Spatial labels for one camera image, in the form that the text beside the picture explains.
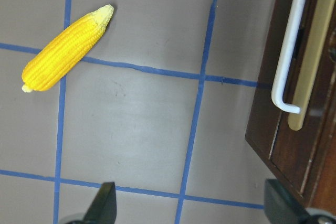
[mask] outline cabinet door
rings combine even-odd
[[[317,0],[306,1],[284,96],[287,103],[291,103],[297,85],[316,3]],[[324,202],[321,195],[322,188],[319,186],[322,174],[325,176],[328,174],[326,168],[331,174],[335,172],[335,168],[326,166],[325,158],[334,142],[335,71],[329,52],[329,40],[336,26],[336,12],[334,9],[303,127],[299,131],[293,131],[287,123],[288,113],[282,113],[271,101],[271,85],[285,34],[290,4],[290,0],[276,0],[246,140],[299,202],[306,207],[323,208],[336,214],[336,197],[329,199],[328,203]],[[324,188],[323,193],[334,195],[336,189],[333,188],[333,186]]]

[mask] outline white handle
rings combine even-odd
[[[286,80],[306,0],[293,0],[272,87],[272,101],[279,109],[299,114],[300,107],[283,101]]]

